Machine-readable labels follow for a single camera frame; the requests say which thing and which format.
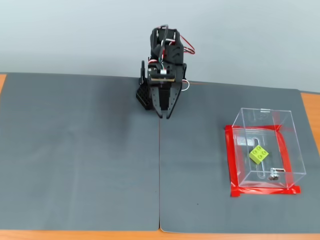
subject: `gray table mat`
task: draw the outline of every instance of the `gray table mat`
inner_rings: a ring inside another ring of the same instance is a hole
[[[159,228],[159,120],[137,87],[136,78],[7,76],[0,229]]]
[[[240,110],[291,110],[306,176],[298,195],[230,197],[225,125]],[[320,159],[300,92],[191,85],[160,121],[160,227],[179,233],[320,233]]]

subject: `wooden table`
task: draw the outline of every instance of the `wooden table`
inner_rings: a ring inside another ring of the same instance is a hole
[[[6,75],[0,74],[0,93]],[[301,94],[320,152],[320,94]],[[166,233],[161,231],[38,231],[0,230],[0,240],[320,240],[320,234]]]

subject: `transparent plastic box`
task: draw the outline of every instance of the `transparent plastic box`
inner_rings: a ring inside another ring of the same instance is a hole
[[[241,108],[232,132],[240,187],[288,189],[306,175],[291,111]],[[268,155],[256,164],[258,145]]]

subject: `green block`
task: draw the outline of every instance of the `green block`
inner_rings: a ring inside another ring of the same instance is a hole
[[[269,153],[262,148],[262,146],[256,146],[249,154],[249,157],[256,163],[260,164]]]

